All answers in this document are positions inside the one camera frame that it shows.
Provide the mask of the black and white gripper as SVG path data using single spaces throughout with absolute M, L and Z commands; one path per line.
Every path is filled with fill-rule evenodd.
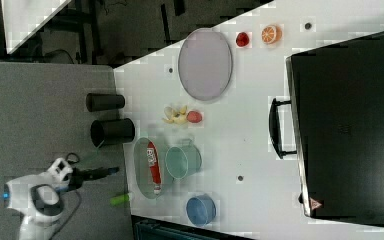
M 94 176 L 110 176 L 120 171 L 119 167 L 98 168 Z M 92 180 L 90 171 L 72 167 L 64 158 L 57 158 L 46 170 L 47 184 L 57 192 L 79 189 L 84 182 Z

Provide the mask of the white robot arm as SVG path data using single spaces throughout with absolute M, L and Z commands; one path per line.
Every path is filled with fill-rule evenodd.
M 42 173 L 12 179 L 4 184 L 4 206 L 22 215 L 19 240 L 51 240 L 61 229 L 65 210 L 61 195 L 79 189 L 85 181 L 111 176 L 119 167 L 79 170 L 72 161 L 57 158 Z

